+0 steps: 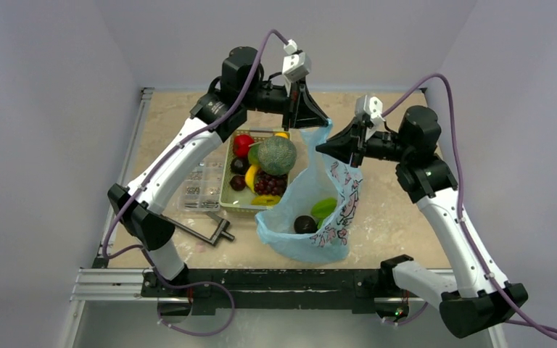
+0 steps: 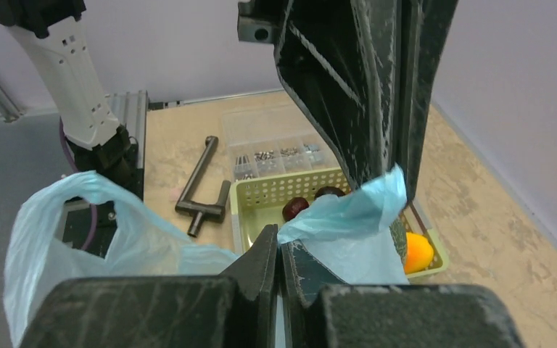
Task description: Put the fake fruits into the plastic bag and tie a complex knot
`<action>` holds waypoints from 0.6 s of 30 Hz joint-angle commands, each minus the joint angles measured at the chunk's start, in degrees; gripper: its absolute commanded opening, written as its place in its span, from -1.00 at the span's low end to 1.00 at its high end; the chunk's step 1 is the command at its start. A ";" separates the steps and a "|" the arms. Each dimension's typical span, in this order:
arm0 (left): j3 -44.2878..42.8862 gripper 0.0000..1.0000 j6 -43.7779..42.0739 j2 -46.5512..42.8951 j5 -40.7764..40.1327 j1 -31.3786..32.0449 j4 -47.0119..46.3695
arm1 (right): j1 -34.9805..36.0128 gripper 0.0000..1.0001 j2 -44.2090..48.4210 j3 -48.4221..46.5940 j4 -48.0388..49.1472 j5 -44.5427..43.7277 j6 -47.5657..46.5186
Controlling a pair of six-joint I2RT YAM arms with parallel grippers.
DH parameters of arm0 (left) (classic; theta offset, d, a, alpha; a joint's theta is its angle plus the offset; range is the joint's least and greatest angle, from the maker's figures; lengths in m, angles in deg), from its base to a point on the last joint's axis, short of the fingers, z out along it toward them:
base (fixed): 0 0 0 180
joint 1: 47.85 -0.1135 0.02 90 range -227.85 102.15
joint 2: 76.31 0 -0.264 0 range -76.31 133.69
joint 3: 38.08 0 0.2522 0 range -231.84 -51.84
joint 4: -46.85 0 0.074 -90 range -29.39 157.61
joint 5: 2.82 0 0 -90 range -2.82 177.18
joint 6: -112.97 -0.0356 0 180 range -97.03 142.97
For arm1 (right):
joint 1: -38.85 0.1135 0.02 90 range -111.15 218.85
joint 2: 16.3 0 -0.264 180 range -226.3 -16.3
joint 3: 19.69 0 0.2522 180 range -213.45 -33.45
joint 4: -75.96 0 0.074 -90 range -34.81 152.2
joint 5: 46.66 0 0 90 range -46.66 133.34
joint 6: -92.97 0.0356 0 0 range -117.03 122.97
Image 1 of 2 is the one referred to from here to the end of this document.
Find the green fake starfruit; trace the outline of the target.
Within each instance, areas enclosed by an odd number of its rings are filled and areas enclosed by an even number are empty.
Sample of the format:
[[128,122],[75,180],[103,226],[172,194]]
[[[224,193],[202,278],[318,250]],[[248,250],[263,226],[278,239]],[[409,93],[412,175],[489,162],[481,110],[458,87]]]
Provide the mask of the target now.
[[317,220],[325,220],[335,211],[336,207],[337,200],[335,198],[322,199],[312,206],[310,215]]

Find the light blue plastic bag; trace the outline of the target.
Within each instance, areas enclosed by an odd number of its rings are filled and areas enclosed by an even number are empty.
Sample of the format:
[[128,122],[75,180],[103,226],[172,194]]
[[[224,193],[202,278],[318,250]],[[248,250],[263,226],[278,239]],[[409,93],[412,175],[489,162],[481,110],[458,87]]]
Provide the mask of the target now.
[[[300,131],[308,166],[291,183],[280,202],[255,215],[257,235],[278,254],[299,262],[328,264],[349,254],[349,227],[355,218],[363,188],[360,169],[350,167],[315,147],[326,142],[332,126]],[[313,216],[313,207],[324,199],[336,201],[328,216],[316,218],[311,233],[296,233],[300,216]]]

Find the dark purple fake plum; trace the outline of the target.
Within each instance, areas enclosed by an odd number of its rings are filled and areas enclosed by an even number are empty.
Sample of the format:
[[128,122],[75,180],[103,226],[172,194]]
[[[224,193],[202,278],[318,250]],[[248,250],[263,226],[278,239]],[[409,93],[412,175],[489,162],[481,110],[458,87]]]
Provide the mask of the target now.
[[310,234],[318,230],[318,222],[309,215],[300,215],[294,220],[294,232],[297,234]]

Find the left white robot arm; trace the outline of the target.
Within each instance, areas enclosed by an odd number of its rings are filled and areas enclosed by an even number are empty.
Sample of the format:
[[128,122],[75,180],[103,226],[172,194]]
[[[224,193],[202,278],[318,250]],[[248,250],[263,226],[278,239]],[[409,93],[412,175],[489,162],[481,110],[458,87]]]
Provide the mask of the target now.
[[281,127],[286,131],[329,124],[305,80],[312,70],[310,57],[293,43],[284,50],[279,74],[285,84],[274,86],[263,77],[261,49],[232,49],[223,60],[221,74],[212,80],[159,157],[129,184],[115,183],[107,193],[115,213],[109,230],[122,224],[141,242],[141,250],[160,277],[159,287],[168,296],[185,292],[188,268],[172,242],[176,226],[162,211],[187,175],[244,124],[248,111],[281,115]]

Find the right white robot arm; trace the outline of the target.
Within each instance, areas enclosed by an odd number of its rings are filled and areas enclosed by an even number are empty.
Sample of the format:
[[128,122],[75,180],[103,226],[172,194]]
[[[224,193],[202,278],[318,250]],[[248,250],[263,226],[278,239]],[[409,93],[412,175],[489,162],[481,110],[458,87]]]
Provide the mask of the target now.
[[460,339],[506,322],[515,313],[507,301],[522,306],[528,293],[508,281],[474,232],[464,232],[471,223],[458,201],[458,182],[435,152],[442,132],[437,114],[414,106],[397,132],[369,133],[371,125],[370,116],[357,115],[316,149],[353,167],[366,157],[396,162],[398,183],[432,227],[455,277],[437,275],[404,254],[381,262],[376,287],[388,295],[405,290],[419,296]]

